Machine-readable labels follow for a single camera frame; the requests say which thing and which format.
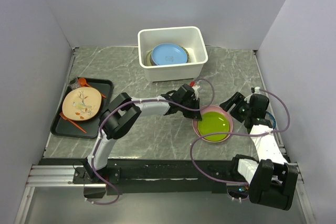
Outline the blue plate with bamboo mat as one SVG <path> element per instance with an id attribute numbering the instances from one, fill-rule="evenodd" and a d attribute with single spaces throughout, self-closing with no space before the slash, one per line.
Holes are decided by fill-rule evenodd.
<path id="1" fill-rule="evenodd" d="M 176 65 L 186 63 L 187 55 L 181 46 L 163 43 L 153 48 L 152 59 L 156 66 Z"/>

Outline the dark plate with deer motif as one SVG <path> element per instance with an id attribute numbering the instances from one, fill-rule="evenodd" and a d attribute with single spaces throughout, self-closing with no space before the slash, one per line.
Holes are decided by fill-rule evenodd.
<path id="1" fill-rule="evenodd" d="M 149 52 L 149 62 L 150 62 L 150 64 L 151 64 L 152 66 L 155 66 L 155 65 L 156 65 L 155 62 L 154 62 L 153 59 L 152 59 L 152 50 Z"/>

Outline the cream plate with branch motif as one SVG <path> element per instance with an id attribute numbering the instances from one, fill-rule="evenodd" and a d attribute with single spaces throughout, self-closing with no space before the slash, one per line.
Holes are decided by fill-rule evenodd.
<path id="1" fill-rule="evenodd" d="M 152 51 L 150 50 L 150 51 L 146 54 L 145 64 L 146 64 L 147 66 L 152 66 L 152 62 L 151 62 L 151 53 L 152 53 Z"/>

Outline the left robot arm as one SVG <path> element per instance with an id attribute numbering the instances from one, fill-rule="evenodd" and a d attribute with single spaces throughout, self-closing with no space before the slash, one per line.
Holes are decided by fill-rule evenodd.
<path id="1" fill-rule="evenodd" d="M 83 165 L 85 176 L 93 183 L 103 179 L 116 140 L 124 137 L 140 117 L 180 111 L 185 118 L 200 121 L 198 89 L 194 84 L 184 84 L 178 90 L 147 99 L 133 98 L 125 92 L 119 94 L 100 117 L 97 140 Z"/>

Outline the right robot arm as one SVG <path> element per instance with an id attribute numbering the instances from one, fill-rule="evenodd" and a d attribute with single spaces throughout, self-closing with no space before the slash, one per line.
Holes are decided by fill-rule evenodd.
<path id="1" fill-rule="evenodd" d="M 244 124 L 258 158 L 236 155 L 230 170 L 231 178 L 249 184 L 249 199 L 254 204 L 289 210 L 298 178 L 297 169 L 281 153 L 273 134 L 273 123 L 266 117 L 267 96 L 257 90 L 247 97 L 236 92 L 220 107 Z"/>

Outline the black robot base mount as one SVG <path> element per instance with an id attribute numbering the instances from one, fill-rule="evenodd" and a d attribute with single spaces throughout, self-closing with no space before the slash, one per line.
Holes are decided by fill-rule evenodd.
<path id="1" fill-rule="evenodd" d="M 111 188 L 83 161 L 75 168 L 73 183 L 84 185 L 84 195 L 89 198 L 207 191 L 246 200 L 248 186 L 234 168 L 233 161 L 199 160 L 193 164 L 190 160 L 110 159 L 98 173 L 115 186 Z"/>

